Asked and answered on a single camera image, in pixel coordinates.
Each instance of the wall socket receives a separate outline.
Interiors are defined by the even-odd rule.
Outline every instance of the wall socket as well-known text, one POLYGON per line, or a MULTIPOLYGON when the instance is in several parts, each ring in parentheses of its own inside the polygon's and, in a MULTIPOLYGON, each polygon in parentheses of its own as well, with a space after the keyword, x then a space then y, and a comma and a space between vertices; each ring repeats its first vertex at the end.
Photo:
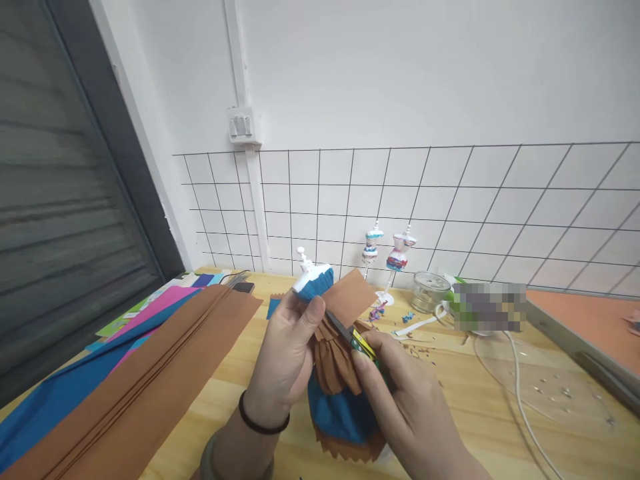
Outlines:
POLYGON ((252 107, 234 107, 227 110, 229 140, 235 145, 262 145, 260 116, 252 107))

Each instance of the scissors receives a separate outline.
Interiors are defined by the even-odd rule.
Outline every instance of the scissors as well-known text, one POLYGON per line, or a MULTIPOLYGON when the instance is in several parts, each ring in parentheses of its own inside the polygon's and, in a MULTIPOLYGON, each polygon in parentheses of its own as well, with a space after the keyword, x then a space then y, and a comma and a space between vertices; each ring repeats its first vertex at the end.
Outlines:
POLYGON ((353 326, 346 329, 345 326, 340 323, 340 320, 336 318, 333 312, 331 312, 330 310, 326 310, 326 313, 334 328, 338 330, 340 336, 344 338, 344 340, 346 340, 347 343, 350 344, 354 349, 368 356, 375 363, 375 366, 380 369, 380 362, 378 362, 375 352, 367 343, 367 341, 362 338, 362 335, 358 333, 358 330, 353 328, 353 326))

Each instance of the glass jar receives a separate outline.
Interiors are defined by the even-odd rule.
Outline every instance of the glass jar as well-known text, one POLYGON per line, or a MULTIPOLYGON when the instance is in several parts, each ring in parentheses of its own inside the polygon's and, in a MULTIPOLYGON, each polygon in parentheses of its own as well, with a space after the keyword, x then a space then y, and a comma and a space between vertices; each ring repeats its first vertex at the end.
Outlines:
POLYGON ((416 272, 413 283, 411 304, 422 313, 433 313, 436 305, 451 290, 451 284, 444 277, 428 271, 416 272))

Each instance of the fabric stack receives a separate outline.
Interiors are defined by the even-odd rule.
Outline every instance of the fabric stack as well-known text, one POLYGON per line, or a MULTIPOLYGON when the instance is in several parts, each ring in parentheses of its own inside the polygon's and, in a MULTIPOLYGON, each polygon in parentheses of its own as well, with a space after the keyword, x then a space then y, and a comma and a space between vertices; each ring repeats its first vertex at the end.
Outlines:
POLYGON ((223 285, 168 288, 0 424, 2 480, 139 478, 261 303, 223 285))

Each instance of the white cable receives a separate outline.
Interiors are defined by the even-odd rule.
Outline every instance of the white cable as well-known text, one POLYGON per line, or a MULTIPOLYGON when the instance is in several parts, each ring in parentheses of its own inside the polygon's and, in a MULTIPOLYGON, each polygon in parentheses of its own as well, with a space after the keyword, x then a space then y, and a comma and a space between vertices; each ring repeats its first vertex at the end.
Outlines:
POLYGON ((522 398, 520 398, 520 362, 518 361, 518 352, 517 352, 517 350, 515 348, 515 342, 513 341, 513 337, 511 336, 510 332, 504 331, 504 334, 507 336, 507 338, 511 342, 511 348, 513 350, 513 358, 515 360, 515 398, 516 398, 516 400, 518 400, 518 408, 520 409, 520 414, 522 415, 522 420, 524 420, 525 426, 526 426, 527 430, 529 431, 529 434, 531 436, 531 439, 535 443, 535 446, 538 447, 538 450, 540 450, 540 453, 542 454, 542 456, 545 458, 545 460, 547 461, 547 463, 551 467, 551 470, 553 470, 553 472, 558 476, 558 478, 560 480, 564 480, 564 477, 562 475, 560 475, 560 472, 554 466, 554 464, 551 462, 551 460, 549 459, 549 457, 547 456, 545 451, 542 450, 542 446, 540 446, 540 443, 538 442, 538 439, 533 434, 533 430, 532 430, 532 428, 531 428, 531 426, 529 424, 529 420, 527 420, 527 416, 525 415, 525 409, 522 406, 522 398))

